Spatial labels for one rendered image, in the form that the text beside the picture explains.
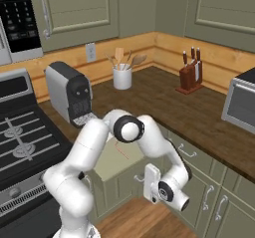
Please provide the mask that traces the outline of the white wall socket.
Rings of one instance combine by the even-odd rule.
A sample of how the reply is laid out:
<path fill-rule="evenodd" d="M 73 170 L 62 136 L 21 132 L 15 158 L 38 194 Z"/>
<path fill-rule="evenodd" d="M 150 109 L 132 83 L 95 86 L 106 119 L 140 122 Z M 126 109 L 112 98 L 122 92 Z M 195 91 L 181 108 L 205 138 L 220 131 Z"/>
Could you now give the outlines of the white wall socket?
<path fill-rule="evenodd" d="M 94 62 L 97 59 L 95 43 L 89 43 L 86 45 L 86 57 L 88 63 Z"/>

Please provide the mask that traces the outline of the wooden spatula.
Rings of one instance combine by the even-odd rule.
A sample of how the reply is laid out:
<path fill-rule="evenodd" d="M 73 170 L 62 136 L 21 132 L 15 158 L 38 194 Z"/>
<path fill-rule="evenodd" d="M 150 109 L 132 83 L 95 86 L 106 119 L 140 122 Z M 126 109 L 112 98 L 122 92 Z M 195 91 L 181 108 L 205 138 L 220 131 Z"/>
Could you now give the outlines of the wooden spatula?
<path fill-rule="evenodd" d="M 120 63 L 124 57 L 124 49 L 123 48 L 116 48 L 115 51 L 115 59 L 117 60 L 117 69 L 120 68 Z"/>

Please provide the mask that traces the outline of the silver stove knob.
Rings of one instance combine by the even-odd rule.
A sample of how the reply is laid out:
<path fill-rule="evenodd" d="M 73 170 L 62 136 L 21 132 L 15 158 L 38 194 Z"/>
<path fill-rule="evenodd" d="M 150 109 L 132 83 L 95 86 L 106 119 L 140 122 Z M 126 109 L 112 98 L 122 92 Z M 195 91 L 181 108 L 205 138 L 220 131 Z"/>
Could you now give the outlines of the silver stove knob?
<path fill-rule="evenodd" d="M 9 195 L 11 198 L 16 198 L 21 195 L 21 189 L 19 187 L 13 187 L 10 189 Z"/>

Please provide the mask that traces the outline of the green drawer front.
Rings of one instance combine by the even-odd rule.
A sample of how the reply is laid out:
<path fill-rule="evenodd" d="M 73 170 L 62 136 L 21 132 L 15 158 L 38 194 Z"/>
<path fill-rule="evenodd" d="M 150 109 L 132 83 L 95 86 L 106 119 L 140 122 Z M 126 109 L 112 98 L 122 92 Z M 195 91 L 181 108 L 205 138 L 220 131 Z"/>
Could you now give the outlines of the green drawer front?
<path fill-rule="evenodd" d="M 187 142 L 180 136 L 176 135 L 172 131 L 168 132 L 168 139 L 175 145 L 175 147 L 178 150 L 178 147 L 180 146 L 181 143 L 184 144 L 184 149 L 189 152 L 193 153 L 194 151 L 197 152 L 197 156 L 193 158 L 189 158 L 186 155 L 184 155 L 182 152 L 178 150 L 180 155 L 189 163 L 192 164 L 194 167 L 202 171 L 203 173 L 208 174 L 209 169 L 212 163 L 212 157 L 204 153 L 202 150 L 198 149 L 191 143 Z"/>
<path fill-rule="evenodd" d="M 226 171 L 223 187 L 247 204 L 255 207 L 255 184 L 230 168 Z"/>

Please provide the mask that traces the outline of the green open drawer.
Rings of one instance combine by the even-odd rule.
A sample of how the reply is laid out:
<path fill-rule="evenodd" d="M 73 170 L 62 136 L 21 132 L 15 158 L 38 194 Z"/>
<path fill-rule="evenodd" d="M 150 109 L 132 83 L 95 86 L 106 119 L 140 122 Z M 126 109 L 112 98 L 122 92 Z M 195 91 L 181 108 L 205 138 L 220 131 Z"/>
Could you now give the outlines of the green open drawer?
<path fill-rule="evenodd" d="M 114 137 L 90 172 L 95 196 L 95 219 L 100 221 L 135 197 L 142 197 L 144 168 L 148 163 L 162 169 L 163 157 L 148 158 L 136 142 L 122 143 Z"/>

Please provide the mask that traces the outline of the thin wooden utensil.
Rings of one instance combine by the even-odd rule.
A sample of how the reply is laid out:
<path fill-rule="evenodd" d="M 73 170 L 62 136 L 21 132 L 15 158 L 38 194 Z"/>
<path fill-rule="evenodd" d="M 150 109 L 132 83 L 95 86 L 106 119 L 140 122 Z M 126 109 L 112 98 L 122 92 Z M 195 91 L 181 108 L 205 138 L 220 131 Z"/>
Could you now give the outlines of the thin wooden utensil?
<path fill-rule="evenodd" d="M 126 61 L 125 65 L 124 65 L 124 70 L 126 69 L 126 66 L 127 66 L 127 64 L 128 64 L 128 61 L 129 61 L 129 59 L 130 59 L 130 56 L 131 56 L 131 50 L 129 50 L 129 54 L 128 54 L 128 57 L 127 57 L 127 61 Z"/>
<path fill-rule="evenodd" d="M 110 57 L 108 54 L 105 54 L 105 56 L 112 63 L 113 68 L 117 70 L 118 69 L 118 65 L 115 64 L 114 59 L 112 57 Z"/>

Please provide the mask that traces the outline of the wooden spoon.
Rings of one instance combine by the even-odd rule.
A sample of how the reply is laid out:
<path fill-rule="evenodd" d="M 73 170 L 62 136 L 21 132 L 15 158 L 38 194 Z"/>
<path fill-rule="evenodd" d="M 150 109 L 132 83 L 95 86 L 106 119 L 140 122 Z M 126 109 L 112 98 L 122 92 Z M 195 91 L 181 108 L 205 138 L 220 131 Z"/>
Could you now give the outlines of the wooden spoon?
<path fill-rule="evenodd" d="M 139 65 L 141 64 L 144 60 L 146 59 L 146 55 L 136 55 L 133 57 L 131 64 L 130 64 L 130 68 L 132 68 L 135 65 Z"/>

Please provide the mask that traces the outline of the green base cupboard door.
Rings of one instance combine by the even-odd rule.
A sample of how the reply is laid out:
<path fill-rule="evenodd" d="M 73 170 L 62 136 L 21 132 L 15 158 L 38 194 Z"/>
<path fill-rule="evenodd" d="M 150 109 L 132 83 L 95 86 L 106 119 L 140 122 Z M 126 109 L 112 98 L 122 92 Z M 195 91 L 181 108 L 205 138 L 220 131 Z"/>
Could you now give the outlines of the green base cupboard door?
<path fill-rule="evenodd" d="M 198 238 L 204 238 L 220 186 L 217 182 L 213 181 L 196 168 L 191 168 L 191 170 L 192 178 L 183 188 L 183 192 L 190 197 L 189 204 L 186 209 L 180 213 L 180 216 Z M 214 186 L 214 191 L 208 196 L 207 203 L 209 209 L 203 211 L 202 203 L 209 185 Z"/>
<path fill-rule="evenodd" d="M 215 213 L 223 195 L 228 202 L 220 221 L 215 221 Z M 255 238 L 255 208 L 222 188 L 212 213 L 205 238 Z"/>

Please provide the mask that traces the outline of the black silver stove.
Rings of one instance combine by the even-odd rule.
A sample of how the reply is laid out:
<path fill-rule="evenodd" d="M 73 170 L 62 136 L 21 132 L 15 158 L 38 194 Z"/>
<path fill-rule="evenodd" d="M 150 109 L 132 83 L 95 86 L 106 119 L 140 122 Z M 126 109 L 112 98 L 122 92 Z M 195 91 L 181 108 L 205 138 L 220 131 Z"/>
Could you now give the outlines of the black silver stove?
<path fill-rule="evenodd" d="M 52 238 L 59 206 L 42 180 L 72 144 L 37 104 L 28 72 L 0 73 L 0 238 Z M 11 198 L 13 187 L 21 195 Z"/>

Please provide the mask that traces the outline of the grey black coffee machine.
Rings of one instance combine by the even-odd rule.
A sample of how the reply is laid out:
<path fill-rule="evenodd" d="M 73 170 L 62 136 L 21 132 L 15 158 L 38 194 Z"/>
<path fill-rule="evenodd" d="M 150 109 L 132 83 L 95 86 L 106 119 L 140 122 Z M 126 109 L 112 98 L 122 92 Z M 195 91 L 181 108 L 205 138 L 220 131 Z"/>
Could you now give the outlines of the grey black coffee machine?
<path fill-rule="evenodd" d="M 97 116 L 92 111 L 90 80 L 65 62 L 51 63 L 45 70 L 52 107 L 75 127 L 83 127 Z"/>

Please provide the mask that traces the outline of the brown wooden knife block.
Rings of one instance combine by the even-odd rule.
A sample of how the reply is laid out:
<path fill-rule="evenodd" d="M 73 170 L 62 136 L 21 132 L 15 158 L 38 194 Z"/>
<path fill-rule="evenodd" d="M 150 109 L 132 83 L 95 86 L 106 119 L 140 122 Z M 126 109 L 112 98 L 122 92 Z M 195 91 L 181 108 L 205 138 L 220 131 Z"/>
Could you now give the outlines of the brown wooden knife block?
<path fill-rule="evenodd" d="M 178 92 L 189 95 L 202 87 L 202 62 L 189 64 L 179 71 L 180 86 Z"/>

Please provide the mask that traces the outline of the black microwave oven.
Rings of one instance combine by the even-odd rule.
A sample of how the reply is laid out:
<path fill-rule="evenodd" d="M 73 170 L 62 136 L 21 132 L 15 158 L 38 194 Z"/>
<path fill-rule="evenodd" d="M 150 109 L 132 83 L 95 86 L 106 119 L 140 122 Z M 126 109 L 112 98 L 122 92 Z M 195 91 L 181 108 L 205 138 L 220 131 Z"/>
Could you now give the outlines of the black microwave oven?
<path fill-rule="evenodd" d="M 31 0 L 0 0 L 0 66 L 42 56 Z"/>

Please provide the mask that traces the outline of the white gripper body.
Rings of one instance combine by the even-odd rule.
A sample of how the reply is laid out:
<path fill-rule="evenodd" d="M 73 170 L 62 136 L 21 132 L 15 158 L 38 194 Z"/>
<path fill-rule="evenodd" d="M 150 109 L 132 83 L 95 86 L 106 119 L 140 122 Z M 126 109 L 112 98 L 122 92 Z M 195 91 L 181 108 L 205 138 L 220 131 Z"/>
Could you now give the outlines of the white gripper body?
<path fill-rule="evenodd" d="M 144 169 L 143 197 L 153 204 L 159 202 L 158 183 L 160 181 L 160 170 L 149 163 Z"/>

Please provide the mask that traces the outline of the green wall cupboard door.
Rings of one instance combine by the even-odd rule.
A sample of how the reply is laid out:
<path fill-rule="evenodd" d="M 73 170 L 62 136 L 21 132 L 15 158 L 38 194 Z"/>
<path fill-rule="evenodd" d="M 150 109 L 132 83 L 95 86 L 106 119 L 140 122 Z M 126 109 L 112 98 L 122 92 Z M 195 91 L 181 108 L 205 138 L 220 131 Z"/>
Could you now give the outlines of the green wall cupboard door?
<path fill-rule="evenodd" d="M 51 37 L 41 0 L 32 0 L 44 52 L 115 38 L 119 35 L 118 0 L 46 0 Z"/>
<path fill-rule="evenodd" d="M 188 0 L 185 36 L 255 53 L 255 0 Z"/>

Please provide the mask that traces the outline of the white utensil pot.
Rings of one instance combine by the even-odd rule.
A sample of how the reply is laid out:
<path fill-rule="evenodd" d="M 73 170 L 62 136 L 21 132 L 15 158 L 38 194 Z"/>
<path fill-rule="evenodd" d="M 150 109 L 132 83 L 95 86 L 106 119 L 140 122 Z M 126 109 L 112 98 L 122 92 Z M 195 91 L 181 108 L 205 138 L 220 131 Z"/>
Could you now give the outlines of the white utensil pot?
<path fill-rule="evenodd" d="M 117 90 L 127 90 L 131 87 L 132 69 L 127 64 L 113 66 L 114 87 Z"/>

